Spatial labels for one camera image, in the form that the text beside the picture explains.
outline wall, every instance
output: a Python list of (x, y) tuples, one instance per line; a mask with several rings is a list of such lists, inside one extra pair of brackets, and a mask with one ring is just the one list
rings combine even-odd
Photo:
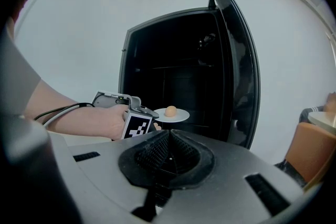
[[(283, 159), (302, 109), (336, 90), (325, 29), (299, 0), (236, 0), (250, 26), (261, 72), (261, 105), (251, 150)], [(77, 101), (117, 91), (127, 29), (153, 17), (202, 7), (208, 0), (29, 0), (16, 42), (52, 87)]]
[[(146, 19), (202, 7), (208, 0), (151, 0)], [(257, 48), (261, 73), (259, 121), (251, 151), (283, 160), (304, 108), (323, 105), (336, 90), (335, 63), (318, 17), (299, 0), (236, 0)]]
[(118, 91), (126, 32), (138, 24), (139, 0), (29, 0), (16, 43), (59, 92), (81, 102)]

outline orange chair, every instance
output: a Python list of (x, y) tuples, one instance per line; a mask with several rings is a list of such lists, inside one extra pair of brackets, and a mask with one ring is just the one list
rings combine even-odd
[(285, 159), (305, 179), (305, 190), (323, 180), (336, 149), (336, 135), (310, 124), (299, 123)]

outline brown egg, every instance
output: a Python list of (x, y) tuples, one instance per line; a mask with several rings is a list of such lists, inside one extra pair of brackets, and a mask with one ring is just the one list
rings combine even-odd
[(177, 109), (173, 105), (170, 105), (166, 108), (164, 115), (166, 117), (174, 117), (177, 114)]

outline table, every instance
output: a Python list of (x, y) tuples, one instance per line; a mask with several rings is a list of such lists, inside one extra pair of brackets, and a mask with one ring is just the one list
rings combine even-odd
[(336, 113), (332, 112), (310, 112), (308, 120), (313, 124), (336, 135)]

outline white plate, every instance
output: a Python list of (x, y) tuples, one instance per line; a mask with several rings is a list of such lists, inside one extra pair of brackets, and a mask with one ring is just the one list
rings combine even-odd
[(174, 117), (166, 117), (164, 115), (165, 111), (166, 111), (166, 109), (154, 110), (154, 112), (159, 114), (159, 118), (155, 119), (155, 120), (160, 121), (160, 122), (180, 122), (180, 121), (185, 121), (190, 117), (189, 112), (187, 112), (183, 109), (177, 109), (176, 116), (174, 116)]

